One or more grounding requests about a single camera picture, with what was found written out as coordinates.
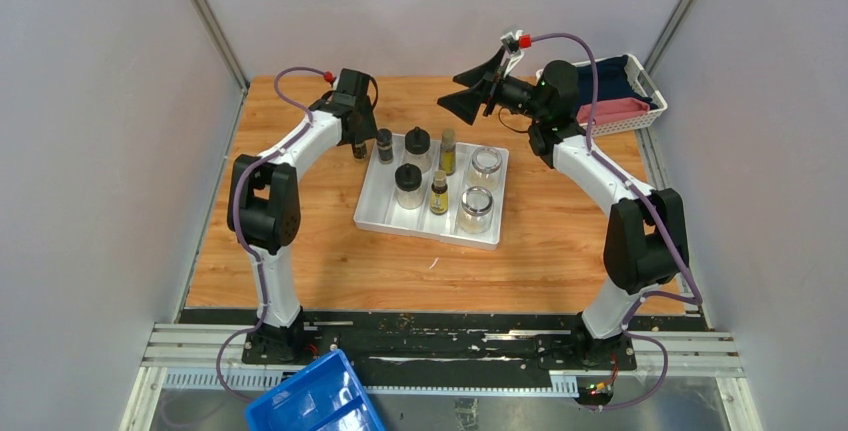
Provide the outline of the small dark spice jar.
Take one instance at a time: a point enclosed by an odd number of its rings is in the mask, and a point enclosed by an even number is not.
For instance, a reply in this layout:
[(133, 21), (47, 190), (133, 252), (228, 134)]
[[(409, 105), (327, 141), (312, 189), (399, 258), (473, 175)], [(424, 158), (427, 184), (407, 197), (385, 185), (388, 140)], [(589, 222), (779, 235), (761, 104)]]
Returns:
[(388, 128), (380, 128), (377, 131), (376, 150), (381, 164), (388, 165), (394, 161), (393, 138), (394, 135)]
[(368, 159), (368, 147), (366, 142), (352, 143), (351, 150), (355, 161), (364, 162)]

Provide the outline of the glass jar with grains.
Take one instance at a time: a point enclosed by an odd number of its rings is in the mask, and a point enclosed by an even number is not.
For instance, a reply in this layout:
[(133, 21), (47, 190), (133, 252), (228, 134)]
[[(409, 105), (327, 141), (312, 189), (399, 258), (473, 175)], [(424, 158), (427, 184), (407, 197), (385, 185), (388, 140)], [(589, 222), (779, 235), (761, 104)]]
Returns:
[(501, 153), (493, 147), (478, 147), (471, 154), (466, 182), (469, 187), (479, 186), (495, 193), (503, 166)]

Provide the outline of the yellow label sauce bottle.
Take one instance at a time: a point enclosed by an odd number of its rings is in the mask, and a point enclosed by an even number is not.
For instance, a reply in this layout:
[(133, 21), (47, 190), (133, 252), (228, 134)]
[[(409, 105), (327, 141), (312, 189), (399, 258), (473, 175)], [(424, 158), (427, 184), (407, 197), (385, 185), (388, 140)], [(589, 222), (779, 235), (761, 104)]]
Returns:
[(429, 195), (429, 209), (437, 216), (444, 215), (449, 208), (448, 180), (444, 170), (433, 173)]
[(451, 128), (444, 129), (441, 135), (439, 169), (447, 176), (456, 171), (456, 135)]

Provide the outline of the black lid bead jar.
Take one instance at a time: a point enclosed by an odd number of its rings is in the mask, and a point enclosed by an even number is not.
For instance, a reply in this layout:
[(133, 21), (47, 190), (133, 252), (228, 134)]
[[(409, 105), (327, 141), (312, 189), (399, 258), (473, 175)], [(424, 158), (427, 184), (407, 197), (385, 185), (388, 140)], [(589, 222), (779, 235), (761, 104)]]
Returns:
[(403, 163), (414, 165), (422, 174), (426, 174), (432, 166), (430, 148), (430, 134), (420, 127), (414, 127), (404, 137)]
[(418, 208), (424, 198), (421, 169), (415, 164), (402, 164), (396, 169), (394, 179), (398, 205), (407, 210)]

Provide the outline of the glass jar front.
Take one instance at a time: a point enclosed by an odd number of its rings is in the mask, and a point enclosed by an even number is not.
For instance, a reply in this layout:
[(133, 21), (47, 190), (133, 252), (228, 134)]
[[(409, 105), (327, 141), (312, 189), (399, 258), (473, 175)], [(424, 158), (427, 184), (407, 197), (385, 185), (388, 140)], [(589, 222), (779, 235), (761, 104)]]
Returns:
[(491, 227), (494, 197), (482, 186), (467, 188), (460, 197), (458, 226), (468, 234), (483, 234)]

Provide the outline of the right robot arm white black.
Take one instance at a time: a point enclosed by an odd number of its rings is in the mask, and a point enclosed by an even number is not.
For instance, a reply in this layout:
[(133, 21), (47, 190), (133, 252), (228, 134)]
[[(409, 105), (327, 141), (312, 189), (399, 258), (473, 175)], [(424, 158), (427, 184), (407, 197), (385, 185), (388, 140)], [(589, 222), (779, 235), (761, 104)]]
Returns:
[(535, 83), (510, 76), (498, 50), (485, 63), (453, 76), (458, 92), (437, 103), (463, 122), (497, 107), (529, 118), (529, 145), (537, 157), (576, 183), (608, 219), (603, 250), (607, 277), (570, 332), (577, 364), (596, 368), (616, 351), (643, 300), (659, 292), (688, 262), (682, 197), (657, 190), (610, 160), (577, 120), (579, 70), (549, 62)]

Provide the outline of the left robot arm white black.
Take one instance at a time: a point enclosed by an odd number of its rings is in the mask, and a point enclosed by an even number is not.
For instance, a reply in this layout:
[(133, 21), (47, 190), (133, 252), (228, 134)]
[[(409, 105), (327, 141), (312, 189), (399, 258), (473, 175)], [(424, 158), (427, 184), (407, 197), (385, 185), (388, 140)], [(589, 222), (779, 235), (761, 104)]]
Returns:
[(302, 218), (299, 181), (330, 149), (348, 145), (363, 154), (377, 135), (376, 79), (347, 68), (320, 75), (330, 88), (297, 106), (298, 125), (259, 154), (238, 156), (231, 173), (227, 224), (249, 256), (259, 299), (246, 342), (283, 364), (298, 362), (309, 347), (291, 249)]

